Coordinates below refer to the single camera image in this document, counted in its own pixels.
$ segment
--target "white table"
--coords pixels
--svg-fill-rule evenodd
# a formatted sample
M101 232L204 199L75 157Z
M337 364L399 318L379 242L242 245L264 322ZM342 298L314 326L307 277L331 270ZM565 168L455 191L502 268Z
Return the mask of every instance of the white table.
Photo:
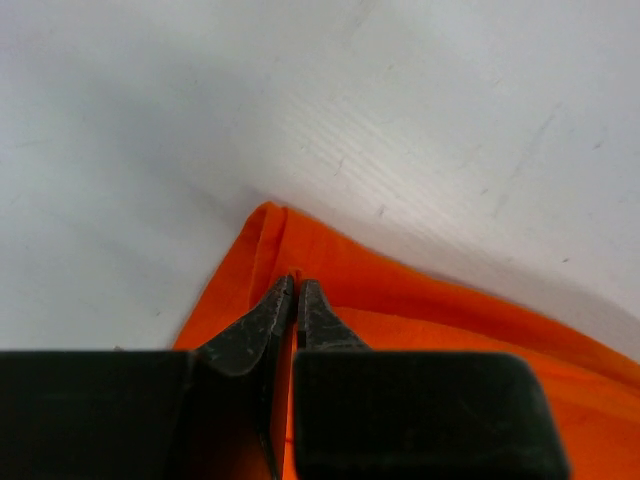
M640 360L640 4L4 0L0 348L168 345L266 199Z

